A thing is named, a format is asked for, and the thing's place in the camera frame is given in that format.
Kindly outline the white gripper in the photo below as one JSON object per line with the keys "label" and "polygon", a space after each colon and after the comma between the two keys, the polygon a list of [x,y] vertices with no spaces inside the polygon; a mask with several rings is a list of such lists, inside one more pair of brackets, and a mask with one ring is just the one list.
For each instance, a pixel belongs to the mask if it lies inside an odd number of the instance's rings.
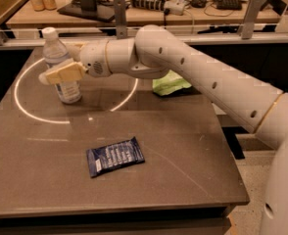
{"label": "white gripper", "polygon": [[107,77],[112,73],[106,60],[107,41],[66,45],[72,59],[67,59],[41,73],[39,81],[44,85],[81,80],[87,73],[94,77]]}

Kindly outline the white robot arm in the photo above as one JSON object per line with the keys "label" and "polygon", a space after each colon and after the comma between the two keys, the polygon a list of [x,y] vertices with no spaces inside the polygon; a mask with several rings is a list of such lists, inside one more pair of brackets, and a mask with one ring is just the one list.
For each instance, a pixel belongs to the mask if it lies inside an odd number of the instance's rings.
{"label": "white robot arm", "polygon": [[156,25],[133,38],[91,41],[42,73],[44,84],[125,73],[160,78],[175,71],[248,132],[276,151],[265,188],[260,235],[288,235],[288,93],[197,51]]}

